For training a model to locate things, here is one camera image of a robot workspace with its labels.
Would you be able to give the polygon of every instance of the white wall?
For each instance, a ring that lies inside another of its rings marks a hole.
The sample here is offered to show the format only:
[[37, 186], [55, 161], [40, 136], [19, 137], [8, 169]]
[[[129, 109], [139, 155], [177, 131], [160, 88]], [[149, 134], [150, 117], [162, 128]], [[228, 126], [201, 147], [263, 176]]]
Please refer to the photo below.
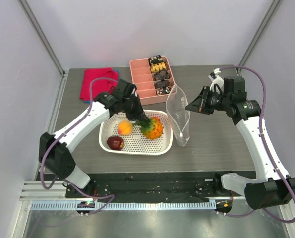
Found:
[[10, 237], [23, 183], [35, 175], [59, 80], [17, 0], [0, 0], [0, 238]]
[[[246, 66], [265, 79], [266, 126], [279, 158], [295, 177], [295, 0], [283, 1]], [[249, 97], [261, 103], [259, 80], [243, 75]]]
[[28, 0], [65, 69], [237, 64], [272, 0]]

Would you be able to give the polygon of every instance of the orange kiwano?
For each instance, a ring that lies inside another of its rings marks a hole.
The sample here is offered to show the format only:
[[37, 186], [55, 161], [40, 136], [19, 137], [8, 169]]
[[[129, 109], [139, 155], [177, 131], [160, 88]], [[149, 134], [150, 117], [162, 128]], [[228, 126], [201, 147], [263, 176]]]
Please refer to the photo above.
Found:
[[154, 140], [163, 134], [163, 124], [158, 117], [153, 117], [149, 122], [140, 122], [141, 132], [148, 139]]
[[118, 134], [130, 135], [133, 131], [133, 125], [127, 120], [123, 120], [118, 124]]

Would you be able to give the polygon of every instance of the metal frame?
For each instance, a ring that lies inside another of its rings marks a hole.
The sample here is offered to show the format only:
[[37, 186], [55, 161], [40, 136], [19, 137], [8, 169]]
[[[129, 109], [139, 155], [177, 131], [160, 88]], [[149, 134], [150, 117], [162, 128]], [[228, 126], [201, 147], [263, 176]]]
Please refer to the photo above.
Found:
[[19, 201], [19, 204], [21, 207], [13, 230], [13, 238], [23, 238], [32, 201]]
[[245, 63], [247, 62], [248, 58], [250, 57], [250, 55], [252, 54], [256, 44], [258, 43], [258, 41], [260, 40], [261, 36], [263, 35], [266, 27], [268, 26], [268, 24], [270, 23], [272, 17], [274, 16], [274, 14], [276, 13], [277, 9], [279, 8], [280, 4], [282, 3], [283, 0], [273, 0], [270, 7], [268, 8], [261, 24], [259, 25], [259, 27], [257, 28], [257, 31], [254, 34], [253, 39], [251, 40], [250, 44], [248, 45], [240, 63], [239, 66], [244, 66]]
[[[45, 184], [49, 186], [51, 181], [46, 181]], [[45, 190], [40, 181], [26, 181], [19, 201], [67, 200], [65, 194], [66, 188], [62, 185], [62, 181], [56, 181], [49, 190]]]
[[[58, 118], [58, 114], [59, 114], [59, 110], [60, 110], [60, 105], [61, 105], [64, 89], [66, 87], [68, 74], [69, 74], [69, 71], [66, 71], [64, 76], [61, 78], [61, 81], [60, 81], [60, 84], [59, 84], [59, 87], [57, 90], [57, 96], [55, 99], [53, 110], [52, 110], [51, 116], [49, 118], [49, 121], [47, 123], [47, 132], [49, 134], [53, 134], [55, 131], [55, 126], [56, 126], [56, 122], [57, 122], [57, 118]], [[36, 181], [36, 177], [37, 177], [39, 171], [40, 171], [40, 164], [38, 164], [38, 166], [37, 166], [35, 176], [34, 176], [34, 181]]]
[[[280, 210], [284, 220], [289, 220], [295, 215], [292, 212], [295, 210], [295, 205], [293, 201], [286, 205], [280, 206]], [[295, 222], [291, 224], [286, 224], [286, 229], [290, 238], [295, 238]]]
[[30, 8], [28, 2], [26, 0], [18, 0], [19, 4], [21, 5], [22, 9], [24, 10], [25, 14], [27, 15], [29, 21], [31, 22], [34, 30], [36, 31], [37, 35], [39, 36], [41, 42], [46, 48], [46, 51], [48, 52], [50, 58], [53, 60], [56, 68], [58, 69], [59, 73], [64, 76], [64, 69], [62, 68], [55, 52], [53, 51], [50, 43], [48, 42], [41, 26], [39, 25], [32, 9]]

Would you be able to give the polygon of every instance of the clear plastic bag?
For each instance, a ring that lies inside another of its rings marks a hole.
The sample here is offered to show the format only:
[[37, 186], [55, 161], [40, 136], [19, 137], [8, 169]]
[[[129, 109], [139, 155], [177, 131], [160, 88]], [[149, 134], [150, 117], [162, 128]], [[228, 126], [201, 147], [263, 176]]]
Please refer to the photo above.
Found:
[[190, 139], [190, 111], [185, 110], [187, 105], [186, 94], [175, 84], [166, 100], [166, 112], [169, 124], [173, 129], [176, 142], [179, 146], [185, 146]]

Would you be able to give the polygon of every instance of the gray table surface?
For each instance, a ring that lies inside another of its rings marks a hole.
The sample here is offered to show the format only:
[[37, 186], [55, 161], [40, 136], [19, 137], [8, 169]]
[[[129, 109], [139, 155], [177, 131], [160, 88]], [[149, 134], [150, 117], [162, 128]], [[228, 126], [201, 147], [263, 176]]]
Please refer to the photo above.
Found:
[[[208, 74], [222, 65], [172, 66], [175, 82], [191, 102], [205, 85]], [[121, 78], [131, 81], [128, 67], [114, 68]], [[88, 104], [79, 99], [85, 69], [71, 69], [65, 86], [56, 130], [69, 124]], [[226, 70], [222, 76], [235, 75]], [[144, 109], [166, 111], [165, 103], [146, 105]], [[108, 153], [98, 142], [99, 127], [74, 150], [77, 165], [86, 173], [155, 172], [155, 171], [227, 171], [254, 170], [247, 145], [232, 120], [224, 112], [202, 115], [191, 113], [190, 140], [185, 147], [173, 141], [171, 149], [160, 156], [129, 156]]]

